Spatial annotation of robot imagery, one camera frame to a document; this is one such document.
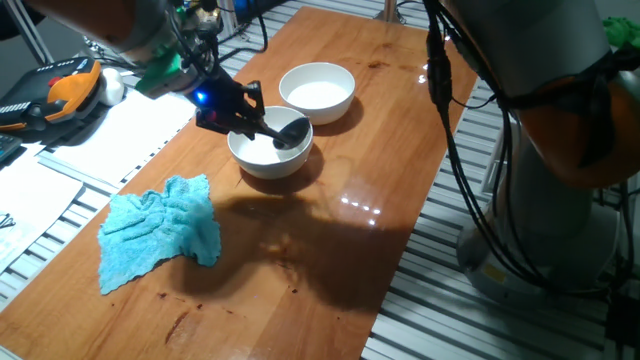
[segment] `black spoon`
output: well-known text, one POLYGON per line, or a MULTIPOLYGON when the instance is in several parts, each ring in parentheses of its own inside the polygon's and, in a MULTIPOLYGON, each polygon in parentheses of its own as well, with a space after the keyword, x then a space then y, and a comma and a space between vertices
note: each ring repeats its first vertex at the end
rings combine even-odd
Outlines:
POLYGON ((309 118, 302 117, 289 123, 280 131, 265 129, 265 135, 273 138, 273 146, 278 150, 289 150, 300 145, 309 133, 309 118))

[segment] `bowl rim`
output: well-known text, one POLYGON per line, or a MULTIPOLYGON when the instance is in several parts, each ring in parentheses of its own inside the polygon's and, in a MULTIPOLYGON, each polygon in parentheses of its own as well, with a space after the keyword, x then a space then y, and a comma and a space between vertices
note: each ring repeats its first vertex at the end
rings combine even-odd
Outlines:
MULTIPOLYGON (((300 111, 298 111, 296 109, 293 109, 293 108, 290 108, 290 107, 287 107, 287 106, 280 106, 280 105, 267 106, 267 107, 265 107, 265 111, 267 109, 270 109, 270 108, 281 108, 281 109, 291 110, 291 111, 294 111, 294 112, 298 113, 298 115, 300 117, 306 117, 306 115, 301 113, 300 111)), ((313 125, 311 123, 309 123, 309 135, 308 135, 309 142, 304 148, 302 148, 302 150, 298 154, 292 155, 291 157, 289 157, 289 158, 287 158, 285 160, 278 161, 278 162, 273 162, 273 163, 269 163, 269 164, 256 164, 256 163, 253 163, 253 162, 250 162, 250 161, 247 161, 247 160, 243 159, 240 155, 238 155, 233 150, 233 148, 231 147, 231 142, 230 142, 232 134, 233 134, 233 136, 244 136, 243 134, 236 134, 233 131, 230 131, 229 134, 227 134, 227 148, 229 148, 229 151, 231 151, 231 155, 233 155, 233 157, 236 158, 237 160, 241 160, 242 162, 245 162, 247 164, 251 164, 252 166, 272 166, 272 165, 286 164, 286 163, 288 163, 290 161, 295 160, 296 158, 298 158, 298 156, 304 154, 307 151, 307 149, 309 149, 309 147, 313 146, 313 125)))
POLYGON ((278 84, 278 92, 280 93, 280 98, 285 103, 287 103, 288 105, 295 106, 298 109, 304 109, 304 110, 307 110, 307 111, 322 111, 322 110, 325 110, 325 109, 331 109, 331 108, 334 108, 336 106, 339 106, 342 103, 344 103, 345 101, 349 100, 353 96, 353 94, 355 94, 355 92, 356 92, 356 78, 353 76, 351 71, 347 70, 344 66, 340 66, 338 64, 334 64, 334 63, 330 63, 330 62, 326 62, 326 61, 310 62, 310 63, 305 63, 305 64, 302 64, 302 65, 298 65, 298 66, 294 67, 293 69, 287 71, 287 73, 284 74, 282 79, 280 79, 280 84, 278 84), (342 101, 340 101, 339 103, 337 103, 335 105, 331 105, 331 106, 327 106, 327 107, 323 107, 323 108, 319 108, 319 109, 310 109, 310 108, 306 108, 304 106, 298 106, 296 104, 292 104, 291 102, 289 102, 289 100, 286 99, 284 97, 284 95, 282 94, 282 83, 284 82, 284 79, 286 79, 287 76, 289 76, 292 72, 294 72, 294 71, 296 71, 296 70, 298 70, 300 68, 304 68, 304 67, 308 67, 308 66, 315 66, 315 65, 330 65, 330 66, 342 69, 344 72, 349 74, 349 77, 351 78, 351 83, 353 84, 352 89, 349 91, 349 95, 347 95, 347 97, 345 97, 342 101))

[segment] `metal pole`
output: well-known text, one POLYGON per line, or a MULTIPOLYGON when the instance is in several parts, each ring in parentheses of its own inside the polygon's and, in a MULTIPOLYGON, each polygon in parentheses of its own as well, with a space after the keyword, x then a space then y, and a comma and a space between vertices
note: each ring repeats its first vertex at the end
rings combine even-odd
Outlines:
POLYGON ((51 64, 54 62, 53 56, 47 49, 47 46, 42 41, 38 30, 35 25, 31 21, 27 10, 22 5, 22 1, 20 0, 4 0, 4 3, 7 4, 7 10, 9 15, 13 19, 13 23, 16 25, 18 30, 20 30, 20 34, 24 39, 24 42, 31 50, 31 53, 36 58, 36 61, 40 66, 44 66, 47 64, 51 64))
POLYGON ((233 5, 233 0, 220 0, 220 7, 229 11, 222 11, 222 22, 224 23, 224 29, 222 29, 222 37, 231 36, 238 27, 238 17, 236 16, 236 8, 233 5))
POLYGON ((398 18, 398 14, 396 13, 396 1, 397 0, 385 0, 384 10, 382 10, 374 19, 390 23, 402 24, 402 22, 398 18))

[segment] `black cable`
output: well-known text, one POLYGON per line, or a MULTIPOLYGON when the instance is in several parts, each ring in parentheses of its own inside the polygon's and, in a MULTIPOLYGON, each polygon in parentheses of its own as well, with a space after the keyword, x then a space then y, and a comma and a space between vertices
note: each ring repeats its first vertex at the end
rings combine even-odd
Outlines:
POLYGON ((634 195, 638 195, 640 194, 640 189, 635 189, 633 191, 630 191, 628 196, 634 196, 634 195))
POLYGON ((493 216, 498 216, 498 191, 500 190, 500 180, 502 178, 502 166, 507 156, 507 146, 504 143, 504 131, 502 130, 502 151, 500 152, 500 160, 498 162, 498 169, 496 169, 496 178, 493 182, 493 196, 492 196, 492 209, 493 216))
POLYGON ((249 25, 251 25, 251 23, 244 23, 242 25, 239 25, 234 31, 233 34, 227 36, 226 38, 218 41, 218 45, 222 45, 224 43, 226 43, 227 41, 235 38, 236 36, 242 35, 244 34, 245 31, 247 31, 247 29, 249 28, 249 25))
MULTIPOLYGON (((429 0, 423 0, 423 4, 425 6, 425 9, 427 10, 427 14, 429 15, 429 20, 430 20, 430 33, 433 33, 434 35, 437 35, 438 37, 440 36, 440 31, 437 25, 437 19, 435 18, 436 16, 438 16, 443 24, 443 27, 445 29, 448 30, 449 33, 451 33, 453 36, 456 36, 458 38, 458 40, 464 42, 465 46, 468 47, 468 51, 471 53, 474 53, 472 55, 479 55, 477 49, 475 48, 475 46, 471 43, 471 41, 469 39, 466 39, 466 34, 464 33, 457 33, 454 32, 453 29, 451 29, 451 27, 449 26, 449 24, 447 23, 447 20, 449 20, 451 22, 451 24, 453 24, 454 26, 456 26, 457 28, 459 28, 459 25, 457 25, 455 19, 451 16, 451 14, 448 13, 448 11, 446 11, 446 9, 439 3, 436 2, 428 2, 429 0)), ((429 45, 429 57, 430 57, 430 61, 432 60, 432 53, 431 50, 432 48, 436 48, 435 50, 439 50, 442 53, 444 53, 444 47, 441 43, 438 43, 437 40, 433 40, 430 41, 429 38, 427 39, 427 43, 429 45)), ((490 72, 488 72, 488 68, 486 68, 486 64, 484 64, 483 62, 480 62, 480 67, 482 67, 483 69, 481 69, 481 73, 484 74, 490 74, 490 72)), ((496 94, 501 94, 499 87, 497 86, 497 83, 494 81, 494 79, 491 76, 485 76, 484 80, 489 84, 489 86, 494 90, 494 92, 496 94)), ((460 162, 460 159, 458 157, 457 154, 457 149, 455 146, 455 141, 453 140, 453 135, 451 134, 451 129, 450 129, 450 125, 449 125, 449 119, 448 119, 448 102, 445 104, 445 101, 443 101, 442 99, 436 99, 437 96, 434 97, 433 93, 432 93, 432 100, 434 101, 434 103, 436 103, 437 107, 438 107, 438 111, 441 115, 442 118, 442 122, 443 125, 445 127, 445 133, 447 135, 447 143, 449 146, 449 158, 451 161, 451 167, 452 170, 454 172, 454 177, 456 179, 456 182, 458 183, 458 186, 460 187, 460 191, 461 194, 463 196, 463 199, 465 200, 465 203, 468 207, 469 213, 472 217, 472 219, 474 220, 474 223, 476 225, 476 227, 478 228, 478 231, 481 233, 481 235, 483 236, 483 238, 486 240, 487 245, 489 246, 492 254, 494 255, 494 257, 496 257, 496 259, 509 271, 511 271, 512 273, 514 273, 516 276, 520 277, 523 281, 528 282, 534 286, 539 286, 541 288, 544 288, 545 290, 548 290, 552 293, 557 293, 557 294, 562 294, 562 295, 569 295, 569 296, 577 296, 577 297, 602 297, 603 295, 607 295, 608 293, 610 293, 611 289, 615 289, 615 286, 618 286, 618 284, 624 284, 624 282, 626 281, 626 279, 628 277, 626 276, 618 276, 618 273, 616 274, 616 281, 610 283, 610 286, 607 288, 603 288, 603 289, 595 289, 595 290, 587 290, 587 291, 563 291, 560 289, 557 289, 557 287, 555 285, 553 285, 548 279, 546 279, 544 276, 542 276, 542 274, 536 269, 536 267, 534 266, 533 262, 531 261, 531 259, 528 257, 528 254, 526 253, 526 251, 524 251, 524 247, 522 246, 520 239, 518 237, 517 232, 515 231, 515 226, 514 226, 514 221, 513 221, 513 214, 511 211, 511 207, 510 207, 510 180, 511 180, 511 162, 512 162, 512 153, 513 153, 513 143, 512 143, 512 134, 511 134, 511 123, 510 123, 510 119, 508 116, 508 113, 505 110, 505 107, 502 106, 502 104, 500 105, 500 108, 503 111, 503 119, 505 120, 505 130, 504 130, 504 141, 503 141, 503 150, 502 150, 502 154, 501 154, 501 162, 498 165, 498 171, 501 172, 501 168, 502 168, 502 164, 504 163, 504 155, 506 154, 507 156, 507 189, 506 189, 506 196, 507 196, 507 213, 508 213, 508 220, 509 220, 509 226, 512 229, 513 232, 513 236, 514 236, 514 240, 516 241, 516 244, 519 247, 519 250, 521 252, 521 255, 523 257, 525 257, 525 262, 527 263, 527 265, 529 265, 529 267, 531 268, 531 271, 533 271, 533 273, 531 273, 529 270, 525 269, 522 267, 522 265, 515 260, 515 258, 513 257, 513 255, 510 253, 510 251, 508 250, 507 247, 504 246, 504 244, 502 244, 499 239, 497 238, 497 236, 495 235, 495 233, 493 232, 492 228, 487 224, 487 221, 484 217, 484 214, 482 213, 481 209, 479 208, 477 201, 475 199, 475 196, 473 195, 473 192, 470 188, 470 186, 468 185, 468 182, 466 180, 466 177, 464 176, 464 170, 462 169, 462 165, 460 162), (509 262, 511 263, 510 266, 509 264, 506 263, 506 261, 496 252, 495 247, 497 246, 500 248, 501 252, 505 255, 505 257, 509 260, 509 262)), ((495 204, 495 198, 497 197, 497 192, 498 192, 498 185, 494 185, 494 211, 496 211, 496 204, 495 204)), ((632 249, 632 239, 630 240, 630 249, 632 249)))
POLYGON ((98 56, 98 57, 94 57, 93 60, 98 61, 103 65, 119 67, 125 70, 133 71, 134 73, 143 73, 145 70, 140 66, 126 62, 124 59, 98 56))
POLYGON ((419 2, 419 1, 416 1, 416 0, 407 0, 407 1, 399 2, 399 3, 396 5, 396 8, 399 8, 400 6, 404 6, 404 5, 409 4, 409 3, 416 3, 416 4, 420 4, 420 2, 419 2))
MULTIPOLYGON (((202 4, 200 3, 200 1, 186 1, 185 3, 187 3, 189 5, 189 8, 187 10, 191 10, 191 9, 200 9, 202 8, 202 4)), ((223 7, 217 6, 217 2, 216 3, 209 3, 210 6, 215 6, 216 9, 220 9, 220 11, 224 11, 224 12, 228 12, 228 13, 234 13, 234 10, 229 10, 229 9, 225 9, 223 7)))
POLYGON ((458 105, 460 105, 462 107, 465 107, 465 108, 467 108, 469 110, 477 110, 477 109, 481 109, 481 108, 489 105, 489 103, 492 102, 493 100, 495 100, 497 97, 498 97, 498 95, 493 94, 493 95, 491 95, 491 97, 487 101, 482 103, 482 105, 477 105, 477 106, 469 106, 467 104, 464 104, 464 103, 456 100, 456 98, 454 98, 454 97, 452 97, 451 100, 453 100, 454 103, 456 103, 456 104, 458 104, 458 105))
POLYGON ((205 77, 210 76, 211 74, 207 72, 204 66, 200 63, 198 57, 196 57, 196 55, 193 53, 193 50, 191 50, 191 48, 189 47, 187 40, 185 40, 184 36, 182 36, 182 34, 180 33, 180 29, 178 28, 178 24, 176 22, 174 14, 169 14, 169 23, 171 24, 171 29, 174 35, 178 39, 178 42, 180 43, 180 45, 182 45, 182 49, 184 50, 184 52, 187 55, 187 58, 189 59, 189 63, 193 64, 193 66, 196 67, 196 69, 202 76, 205 76, 205 77))
POLYGON ((629 210, 629 188, 627 182, 624 181, 620 184, 620 197, 622 198, 622 208, 620 212, 622 213, 622 218, 624 220, 625 230, 627 232, 627 266, 624 269, 624 273, 615 281, 615 284, 612 285, 614 290, 619 289, 624 285, 627 279, 629 279, 633 274, 633 267, 635 265, 635 248, 633 243, 633 224, 631 223, 631 214, 629 210))
POLYGON ((598 204, 604 206, 604 189, 598 189, 598 204))
MULTIPOLYGON (((267 48, 269 47, 269 34, 267 33, 267 25, 264 23, 264 18, 262 17, 262 13, 260 12, 260 8, 258 5, 258 1, 257 0, 253 0, 253 6, 255 6, 255 13, 257 14, 258 17, 258 22, 260 23, 260 29, 262 30, 262 41, 263 41, 263 46, 262 49, 253 49, 253 48, 238 48, 238 49, 234 49, 231 52, 229 52, 226 55, 223 55, 222 57, 220 57, 220 62, 224 62, 225 60, 235 56, 238 53, 241 53, 243 51, 247 51, 247 52, 251 52, 254 54, 262 54, 263 52, 267 51, 267 48)), ((253 10, 252 9, 252 4, 251 4, 251 0, 247 0, 247 7, 249 8, 249 10, 253 10)))

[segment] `blue led light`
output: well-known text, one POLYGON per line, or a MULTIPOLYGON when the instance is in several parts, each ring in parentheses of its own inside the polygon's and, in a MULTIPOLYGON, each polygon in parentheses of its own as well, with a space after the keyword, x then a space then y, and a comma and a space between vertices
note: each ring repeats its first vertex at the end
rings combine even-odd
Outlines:
POLYGON ((198 101, 200 101, 201 103, 204 103, 205 101, 207 101, 207 94, 196 91, 196 98, 198 98, 198 101))

